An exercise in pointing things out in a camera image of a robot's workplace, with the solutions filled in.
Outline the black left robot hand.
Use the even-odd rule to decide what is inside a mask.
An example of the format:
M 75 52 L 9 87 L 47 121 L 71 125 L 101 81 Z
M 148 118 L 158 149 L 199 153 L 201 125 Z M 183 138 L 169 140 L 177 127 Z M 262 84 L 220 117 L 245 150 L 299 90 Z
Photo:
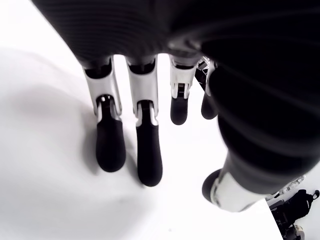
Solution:
M 97 117 L 96 159 L 118 171 L 126 150 L 114 55 L 125 57 L 137 119 L 137 171 L 156 186 L 157 57 L 170 57 L 171 121 L 182 125 L 194 78 L 228 148 L 203 196 L 241 212 L 320 160 L 320 3 L 317 0 L 36 0 L 82 66 Z

